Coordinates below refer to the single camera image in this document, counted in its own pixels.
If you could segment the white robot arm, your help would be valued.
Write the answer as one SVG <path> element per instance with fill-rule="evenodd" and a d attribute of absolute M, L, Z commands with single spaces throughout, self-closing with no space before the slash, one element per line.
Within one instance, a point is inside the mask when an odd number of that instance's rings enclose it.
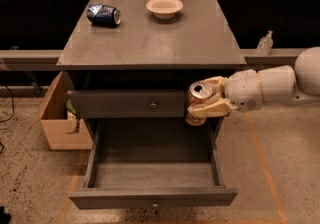
<path fill-rule="evenodd" d="M 231 111 L 259 110 L 273 103 L 299 104 L 319 100 L 320 47 L 300 53 L 289 65 L 216 76 L 189 87 L 187 116 L 195 120 L 227 116 Z"/>

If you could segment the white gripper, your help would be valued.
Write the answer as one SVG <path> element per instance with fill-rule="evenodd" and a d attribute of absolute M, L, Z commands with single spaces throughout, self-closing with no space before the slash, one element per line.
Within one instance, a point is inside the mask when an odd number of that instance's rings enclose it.
<path fill-rule="evenodd" d="M 189 106 L 187 111 L 196 118 L 212 118 L 227 116 L 233 110 L 248 112 L 258 110 L 263 106 L 261 86 L 258 73 L 249 69 L 236 72 L 228 79 L 215 76 L 205 79 L 212 89 L 213 94 L 225 94 L 214 103 L 197 104 Z"/>

